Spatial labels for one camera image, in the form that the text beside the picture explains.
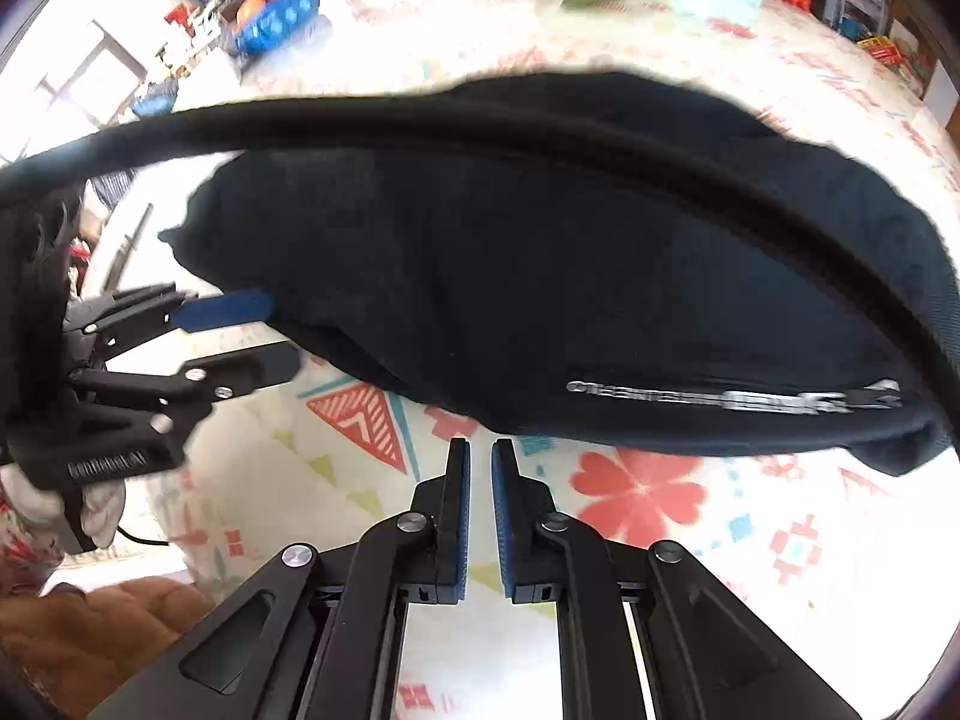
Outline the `white gloved left hand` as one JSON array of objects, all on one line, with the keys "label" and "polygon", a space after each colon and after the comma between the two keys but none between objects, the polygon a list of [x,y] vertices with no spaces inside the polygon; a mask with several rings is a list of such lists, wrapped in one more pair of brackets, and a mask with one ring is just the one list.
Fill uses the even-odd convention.
[{"label": "white gloved left hand", "polygon": [[28,530],[55,536],[70,554],[109,548],[125,509],[123,481],[53,493],[37,489],[16,465],[3,466],[2,493]]}]

